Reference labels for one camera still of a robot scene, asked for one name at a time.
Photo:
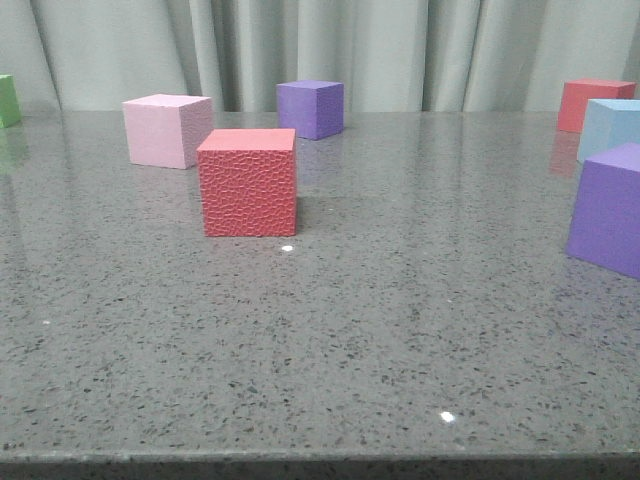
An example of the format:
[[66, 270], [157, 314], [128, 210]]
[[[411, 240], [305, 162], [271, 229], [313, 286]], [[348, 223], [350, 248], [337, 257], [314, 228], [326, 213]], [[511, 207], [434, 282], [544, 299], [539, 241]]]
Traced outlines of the purple foam cube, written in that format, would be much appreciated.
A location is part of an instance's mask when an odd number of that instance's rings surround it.
[[344, 84], [298, 80], [276, 85], [278, 125], [298, 137], [320, 140], [344, 129]]
[[639, 145], [626, 143], [584, 161], [566, 253], [639, 277]]

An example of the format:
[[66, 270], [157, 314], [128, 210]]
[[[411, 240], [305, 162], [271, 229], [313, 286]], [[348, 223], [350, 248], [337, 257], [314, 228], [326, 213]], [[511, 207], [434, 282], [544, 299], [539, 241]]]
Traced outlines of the far purple foam cube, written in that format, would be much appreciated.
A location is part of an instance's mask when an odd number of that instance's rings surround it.
[[320, 140], [344, 129], [344, 84], [298, 80], [276, 85], [278, 125], [298, 137]]

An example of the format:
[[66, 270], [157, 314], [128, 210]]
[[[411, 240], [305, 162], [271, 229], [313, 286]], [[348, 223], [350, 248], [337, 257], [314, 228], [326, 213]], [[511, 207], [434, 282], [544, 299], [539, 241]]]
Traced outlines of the textured red foam cube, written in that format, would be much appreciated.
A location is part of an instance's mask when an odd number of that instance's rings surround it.
[[296, 133], [289, 128], [212, 130], [197, 149], [204, 233], [296, 233]]

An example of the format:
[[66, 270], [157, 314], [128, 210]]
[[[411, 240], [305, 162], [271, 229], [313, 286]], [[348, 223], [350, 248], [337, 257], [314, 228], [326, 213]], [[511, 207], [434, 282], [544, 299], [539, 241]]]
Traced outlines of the far red foam cube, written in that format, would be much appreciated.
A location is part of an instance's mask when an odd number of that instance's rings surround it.
[[557, 129], [581, 133], [590, 99], [632, 99], [637, 83], [631, 81], [581, 78], [564, 83]]

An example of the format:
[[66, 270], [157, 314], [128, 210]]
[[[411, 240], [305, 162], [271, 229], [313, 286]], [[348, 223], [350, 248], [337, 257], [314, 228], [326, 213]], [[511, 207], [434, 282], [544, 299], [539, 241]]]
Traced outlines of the pink foam cube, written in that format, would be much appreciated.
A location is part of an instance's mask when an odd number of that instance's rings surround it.
[[133, 164], [189, 169], [213, 129], [213, 102], [206, 96], [154, 94], [122, 103]]

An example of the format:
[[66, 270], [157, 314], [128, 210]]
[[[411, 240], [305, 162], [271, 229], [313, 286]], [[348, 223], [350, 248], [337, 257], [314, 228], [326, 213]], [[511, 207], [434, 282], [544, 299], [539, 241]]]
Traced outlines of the grey-green curtain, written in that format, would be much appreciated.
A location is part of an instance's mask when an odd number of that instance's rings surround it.
[[639, 77], [635, 1], [5, 1], [22, 109], [116, 110], [152, 93], [276, 107], [338, 81], [353, 112], [555, 111], [566, 81]]

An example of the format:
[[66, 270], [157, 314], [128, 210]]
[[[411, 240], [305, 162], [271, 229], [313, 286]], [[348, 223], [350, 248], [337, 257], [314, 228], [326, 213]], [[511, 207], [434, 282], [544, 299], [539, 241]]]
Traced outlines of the light blue foam cube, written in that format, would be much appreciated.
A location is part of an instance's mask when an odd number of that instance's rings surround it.
[[625, 143], [639, 142], [638, 99], [590, 99], [584, 116], [577, 160]]

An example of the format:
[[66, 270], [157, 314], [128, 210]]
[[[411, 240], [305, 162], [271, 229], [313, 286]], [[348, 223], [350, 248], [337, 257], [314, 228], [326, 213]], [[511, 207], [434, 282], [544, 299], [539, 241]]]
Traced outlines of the green foam cube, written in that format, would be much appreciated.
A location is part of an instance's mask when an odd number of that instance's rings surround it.
[[0, 75], [0, 124], [10, 127], [21, 121], [22, 115], [12, 75]]

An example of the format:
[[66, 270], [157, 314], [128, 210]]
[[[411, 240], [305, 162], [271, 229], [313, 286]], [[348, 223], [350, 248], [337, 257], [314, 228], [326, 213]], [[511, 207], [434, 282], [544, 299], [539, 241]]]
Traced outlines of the near purple foam cube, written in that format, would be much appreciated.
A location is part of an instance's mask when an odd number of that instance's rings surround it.
[[639, 277], [639, 145], [626, 143], [584, 161], [566, 253]]

